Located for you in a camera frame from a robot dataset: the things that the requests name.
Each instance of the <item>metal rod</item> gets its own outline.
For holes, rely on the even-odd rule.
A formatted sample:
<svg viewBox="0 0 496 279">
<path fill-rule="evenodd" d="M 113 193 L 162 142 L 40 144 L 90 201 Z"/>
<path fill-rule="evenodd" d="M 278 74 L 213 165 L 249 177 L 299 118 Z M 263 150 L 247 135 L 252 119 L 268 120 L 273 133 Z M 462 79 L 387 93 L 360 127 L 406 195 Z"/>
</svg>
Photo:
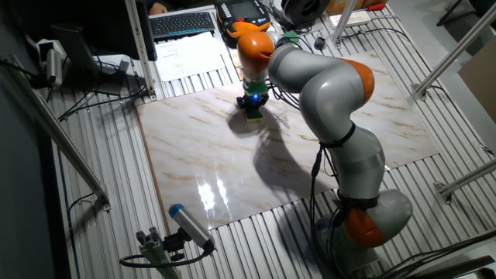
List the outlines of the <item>metal rod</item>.
<svg viewBox="0 0 496 279">
<path fill-rule="evenodd" d="M 145 39 L 143 38 L 143 31 L 141 30 L 141 24 L 139 21 L 140 17 L 138 16 L 136 1 L 126 0 L 126 8 L 129 21 L 131 22 L 131 27 L 133 28 L 134 41 L 136 42 L 136 48 L 138 49 L 139 62 L 141 63 L 141 68 L 143 69 L 146 88 L 148 89 L 150 97 L 156 100 L 157 97 L 155 95 L 155 86 L 153 84 L 152 73 L 150 71 L 150 62 L 148 61 L 148 54 L 146 53 Z"/>
<path fill-rule="evenodd" d="M 496 18 L 496 3 L 486 12 L 486 14 L 475 24 L 475 26 L 463 37 L 455 49 L 446 55 L 439 65 L 425 78 L 425 80 L 416 88 L 416 93 L 422 93 L 425 89 L 447 69 L 458 56 L 482 33 L 484 28 L 489 26 Z"/>
<path fill-rule="evenodd" d="M 351 13 L 353 12 L 353 9 L 357 5 L 357 2 L 358 0 L 347 1 L 343 14 L 341 14 L 341 17 L 339 18 L 338 26 L 336 27 L 336 30 L 332 35 L 331 41 L 333 41 L 334 43 L 337 43 L 339 38 L 341 37 L 341 34 L 343 34 L 344 28 L 346 27 L 348 20 L 350 20 Z"/>
<path fill-rule="evenodd" d="M 496 170 L 496 159 L 493 159 L 489 163 L 485 164 L 482 167 L 478 167 L 476 170 L 471 171 L 469 174 L 464 175 L 460 179 L 457 179 L 453 183 L 450 183 L 449 185 L 443 187 L 439 193 L 441 196 L 447 196 L 457 189 L 460 189 L 464 185 L 469 184 L 470 182 L 478 179 L 479 177 L 483 177 L 486 174 L 489 174 L 490 172 Z"/>
<path fill-rule="evenodd" d="M 30 111 L 36 117 L 36 121 L 41 124 L 46 133 L 48 133 L 60 150 L 62 150 L 65 157 L 74 166 L 76 171 L 81 175 L 84 181 L 86 181 L 86 184 L 88 184 L 98 196 L 100 202 L 104 205 L 104 208 L 106 210 L 110 209 L 107 191 L 97 179 L 93 170 L 88 166 L 86 160 L 79 153 L 71 138 L 65 133 L 64 129 L 57 121 L 57 118 L 48 107 L 47 102 L 45 102 L 45 99 L 39 96 L 31 88 L 26 77 L 18 70 L 0 66 L 0 74 L 3 75 L 7 81 L 11 81 L 10 84 L 15 89 L 16 93 L 19 94 L 29 106 Z"/>
</svg>

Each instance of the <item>person's hand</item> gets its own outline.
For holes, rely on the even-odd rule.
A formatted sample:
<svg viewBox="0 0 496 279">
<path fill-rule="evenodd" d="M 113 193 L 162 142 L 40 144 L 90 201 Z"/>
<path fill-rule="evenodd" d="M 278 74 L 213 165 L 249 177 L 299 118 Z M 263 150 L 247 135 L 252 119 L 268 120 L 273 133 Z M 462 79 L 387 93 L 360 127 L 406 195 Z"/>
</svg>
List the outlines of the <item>person's hand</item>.
<svg viewBox="0 0 496 279">
<path fill-rule="evenodd" d="M 166 13 L 167 8 L 165 8 L 164 5 L 160 4 L 159 2 L 153 4 L 153 7 L 148 11 L 148 14 L 150 16 L 152 15 L 159 15 L 161 13 Z"/>
</svg>

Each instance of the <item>white marble slab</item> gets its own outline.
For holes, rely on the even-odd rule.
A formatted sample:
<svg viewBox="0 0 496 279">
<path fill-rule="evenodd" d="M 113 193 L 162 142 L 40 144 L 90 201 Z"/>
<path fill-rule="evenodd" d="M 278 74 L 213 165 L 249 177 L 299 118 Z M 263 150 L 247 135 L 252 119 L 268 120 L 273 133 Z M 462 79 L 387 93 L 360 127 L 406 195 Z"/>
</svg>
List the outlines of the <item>white marble slab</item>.
<svg viewBox="0 0 496 279">
<path fill-rule="evenodd" d="M 374 95 L 352 118 L 377 135 L 387 166 L 438 153 L 376 53 L 347 59 L 374 72 Z M 215 228 L 309 196 L 318 140 L 297 110 L 273 96 L 264 121 L 247 123 L 236 108 L 242 94 L 238 83 L 136 107 L 166 211 L 182 203 Z M 322 168 L 317 192 L 336 186 Z"/>
</svg>

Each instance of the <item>device screen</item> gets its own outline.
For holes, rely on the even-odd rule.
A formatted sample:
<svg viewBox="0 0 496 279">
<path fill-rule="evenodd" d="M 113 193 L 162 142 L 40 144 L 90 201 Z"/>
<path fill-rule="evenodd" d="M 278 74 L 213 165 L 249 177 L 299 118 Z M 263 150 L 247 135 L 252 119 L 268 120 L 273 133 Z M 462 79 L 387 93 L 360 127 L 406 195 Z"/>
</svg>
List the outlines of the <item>device screen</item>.
<svg viewBox="0 0 496 279">
<path fill-rule="evenodd" d="M 252 19 L 260 16 L 260 11 L 255 7 L 252 1 L 232 3 L 231 6 L 233 13 L 235 15 L 240 15 L 240 17 Z"/>
</svg>

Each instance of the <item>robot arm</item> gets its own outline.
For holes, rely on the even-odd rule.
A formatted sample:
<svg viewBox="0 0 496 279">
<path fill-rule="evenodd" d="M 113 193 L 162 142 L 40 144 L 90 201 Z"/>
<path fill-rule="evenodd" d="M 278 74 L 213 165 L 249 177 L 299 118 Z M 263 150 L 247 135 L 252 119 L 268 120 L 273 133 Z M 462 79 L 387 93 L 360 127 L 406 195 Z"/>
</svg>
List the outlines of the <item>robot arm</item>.
<svg viewBox="0 0 496 279">
<path fill-rule="evenodd" d="M 245 51 L 240 47 L 243 46 L 238 46 L 242 58 Z M 243 67 L 253 62 L 241 61 Z M 336 237 L 341 243 L 349 243 L 349 246 L 340 245 L 339 249 L 366 250 L 396 236 L 410 219 L 412 204 L 399 191 L 379 191 L 385 165 L 381 143 L 371 131 L 355 126 L 350 119 L 374 91 L 370 68 L 285 44 L 270 56 L 268 76 L 279 88 L 300 93 L 305 122 L 332 155 L 339 177 L 339 198 L 345 205 L 343 226 L 337 230 Z M 354 256 L 349 252 L 342 258 L 356 262 Z M 360 265 L 351 264 L 346 270 Z"/>
</svg>

